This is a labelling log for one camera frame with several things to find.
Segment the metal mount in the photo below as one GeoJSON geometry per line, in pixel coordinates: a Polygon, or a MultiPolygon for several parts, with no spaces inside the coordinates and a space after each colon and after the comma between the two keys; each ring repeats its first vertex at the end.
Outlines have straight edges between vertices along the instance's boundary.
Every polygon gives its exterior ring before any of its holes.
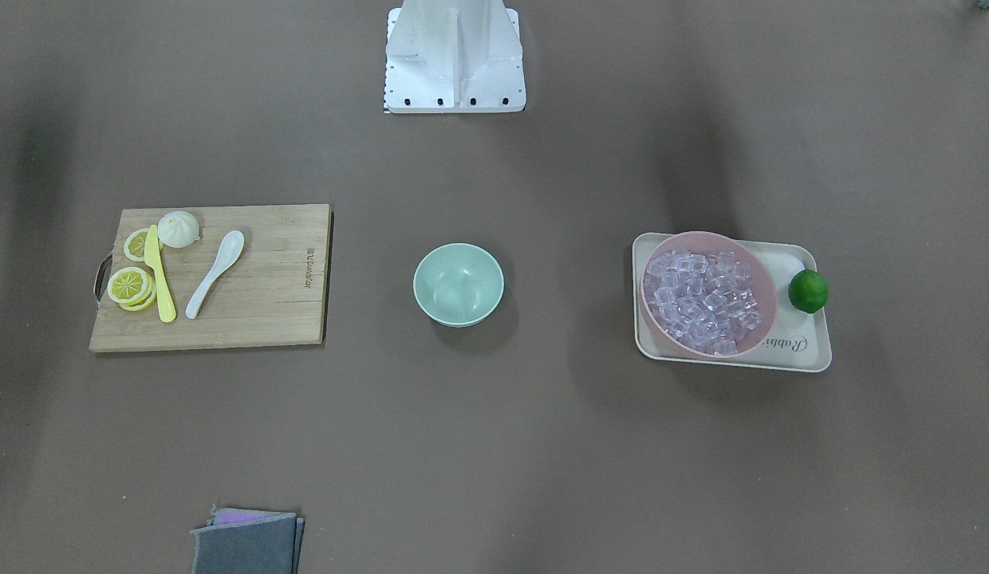
{"type": "Polygon", "coordinates": [[[388,12],[384,111],[521,112],[519,14],[502,0],[404,0],[388,12]]]}

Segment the lemon slice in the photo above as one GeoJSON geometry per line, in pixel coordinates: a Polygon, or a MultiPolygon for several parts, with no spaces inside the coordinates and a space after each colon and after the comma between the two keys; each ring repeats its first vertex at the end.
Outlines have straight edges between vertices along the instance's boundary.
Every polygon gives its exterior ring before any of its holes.
{"type": "MultiPolygon", "coordinates": [[[[123,243],[122,250],[126,253],[129,261],[136,261],[138,264],[144,262],[144,244],[148,242],[148,228],[138,229],[129,234],[126,242],[123,243]]],[[[158,241],[158,247],[164,247],[164,241],[158,241]]]]}
{"type": "Polygon", "coordinates": [[[136,305],[122,305],[122,304],[119,304],[119,306],[121,306],[122,309],[130,310],[130,312],[133,312],[133,310],[144,310],[144,309],[149,308],[149,306],[151,306],[151,304],[153,304],[153,302],[155,302],[155,299],[158,298],[158,290],[156,290],[155,288],[153,288],[153,283],[155,283],[155,282],[153,282],[153,281],[151,282],[151,284],[152,284],[151,294],[148,295],[148,298],[147,299],[144,299],[143,301],[138,302],[138,304],[136,304],[136,305]]]}
{"type": "Polygon", "coordinates": [[[136,305],[151,294],[151,274],[138,266],[119,269],[108,279],[108,297],[119,305],[136,305]]]}

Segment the yellow plastic knife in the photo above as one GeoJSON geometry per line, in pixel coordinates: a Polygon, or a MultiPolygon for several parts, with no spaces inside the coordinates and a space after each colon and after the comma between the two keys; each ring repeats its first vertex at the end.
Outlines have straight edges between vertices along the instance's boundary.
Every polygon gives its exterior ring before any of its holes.
{"type": "Polygon", "coordinates": [[[144,243],[144,264],[155,270],[155,289],[158,290],[158,317],[162,323],[172,323],[175,320],[175,304],[172,302],[172,292],[169,291],[169,281],[165,277],[162,266],[162,250],[158,241],[158,226],[148,229],[148,240],[144,243]]]}

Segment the tray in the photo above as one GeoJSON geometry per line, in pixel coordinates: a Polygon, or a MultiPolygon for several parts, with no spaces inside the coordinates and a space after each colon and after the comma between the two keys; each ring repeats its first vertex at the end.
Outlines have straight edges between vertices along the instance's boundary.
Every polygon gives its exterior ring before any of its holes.
{"type": "MultiPolygon", "coordinates": [[[[174,210],[123,210],[109,272],[128,265],[147,269],[126,258],[123,242],[134,230],[156,224],[174,210]]],[[[323,341],[331,229],[327,204],[182,210],[196,215],[200,240],[181,250],[162,249],[177,319],[160,322],[156,305],[126,312],[105,292],[98,302],[90,350],[150,352],[323,341]],[[211,286],[196,319],[186,319],[189,298],[211,268],[222,237],[233,229],[246,236],[242,255],[211,286]]]]}
{"type": "Polygon", "coordinates": [[[798,371],[819,373],[831,365],[831,341],[827,335],[827,320],[824,309],[814,315],[801,312],[789,302],[789,282],[796,273],[804,269],[817,269],[817,262],[810,251],[798,245],[786,243],[765,243],[760,241],[739,241],[747,250],[760,258],[771,273],[778,288],[778,317],[771,334],[760,348],[732,360],[688,359],[678,355],[673,348],[659,344],[652,335],[651,328],[640,313],[640,281],[644,266],[651,252],[663,240],[671,237],[667,233],[644,233],[632,243],[632,310],[633,331],[636,347],[648,359],[675,360],[680,363],[723,364],[728,367],[773,368],[776,371],[798,371]]]}

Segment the lime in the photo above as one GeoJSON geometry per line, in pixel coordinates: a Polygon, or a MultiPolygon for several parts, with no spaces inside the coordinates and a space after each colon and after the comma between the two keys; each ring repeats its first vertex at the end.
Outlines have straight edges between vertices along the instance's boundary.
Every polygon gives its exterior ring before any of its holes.
{"type": "Polygon", "coordinates": [[[789,301],[796,309],[816,313],[827,302],[827,281],[821,273],[804,269],[789,283],[789,301]]]}
{"type": "Polygon", "coordinates": [[[153,283],[150,273],[128,266],[108,278],[108,297],[119,305],[136,305],[151,294],[153,283]]]}

